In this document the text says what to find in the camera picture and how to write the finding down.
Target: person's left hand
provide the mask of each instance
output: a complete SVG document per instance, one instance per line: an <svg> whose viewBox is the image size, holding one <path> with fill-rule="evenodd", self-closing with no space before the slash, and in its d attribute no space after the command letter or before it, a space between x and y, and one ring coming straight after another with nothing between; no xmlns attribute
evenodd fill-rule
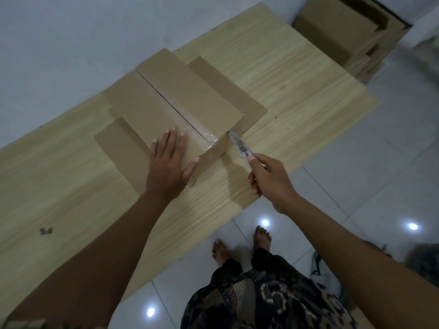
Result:
<svg viewBox="0 0 439 329"><path fill-rule="evenodd" d="M157 197L166 204L180 195L200 161L200 157L196 157L181 171L186 142L184 134L177 140L177 130L174 127L163 134L160 142L152 143L146 194Z"/></svg>

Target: light wood tabletop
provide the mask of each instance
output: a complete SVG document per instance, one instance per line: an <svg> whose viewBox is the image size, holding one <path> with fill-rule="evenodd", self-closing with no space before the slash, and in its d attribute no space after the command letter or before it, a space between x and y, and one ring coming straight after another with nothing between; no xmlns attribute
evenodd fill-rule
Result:
<svg viewBox="0 0 439 329"><path fill-rule="evenodd" d="M261 3L174 53L186 63L201 55L268 109L244 141L288 172L379 102ZM0 317L136 200L93 139L116 117L98 94L0 150ZM256 200L248 172L231 148L169 205L125 297Z"/></svg>

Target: forearm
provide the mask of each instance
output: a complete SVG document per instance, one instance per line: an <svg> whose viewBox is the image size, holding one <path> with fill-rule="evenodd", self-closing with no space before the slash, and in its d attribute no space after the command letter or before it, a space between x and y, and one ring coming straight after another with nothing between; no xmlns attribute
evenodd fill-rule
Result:
<svg viewBox="0 0 439 329"><path fill-rule="evenodd" d="M8 319L107 326L166 205L142 195L104 233L44 280Z"/></svg>
<svg viewBox="0 0 439 329"><path fill-rule="evenodd" d="M439 289L346 230L300 196L287 215L376 328L437 325Z"/></svg>

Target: bare foot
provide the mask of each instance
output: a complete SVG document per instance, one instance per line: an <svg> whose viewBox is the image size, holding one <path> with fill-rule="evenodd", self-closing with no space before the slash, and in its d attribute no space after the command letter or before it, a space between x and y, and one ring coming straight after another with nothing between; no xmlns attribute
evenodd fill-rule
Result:
<svg viewBox="0 0 439 329"><path fill-rule="evenodd" d="M266 229L261 226L256 226L255 234L253 235L253 251L258 248L263 248L270 251L271 236Z"/></svg>
<svg viewBox="0 0 439 329"><path fill-rule="evenodd" d="M222 267L224 262L226 262L229 258L231 258L229 250L227 249L226 245L222 243L220 239L217 239L213 243L212 256L215 259L215 261L217 261L220 267Z"/></svg>

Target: person's left arm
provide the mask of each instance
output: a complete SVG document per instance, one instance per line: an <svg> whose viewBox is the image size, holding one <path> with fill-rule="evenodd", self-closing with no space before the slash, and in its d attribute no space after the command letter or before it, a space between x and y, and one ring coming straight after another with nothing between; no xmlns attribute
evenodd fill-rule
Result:
<svg viewBox="0 0 439 329"><path fill-rule="evenodd" d="M151 146L146 192L78 254L60 266L8 316L73 326L107 327L139 262L149 233L179 196L199 158L181 171L186 137L172 129Z"/></svg>

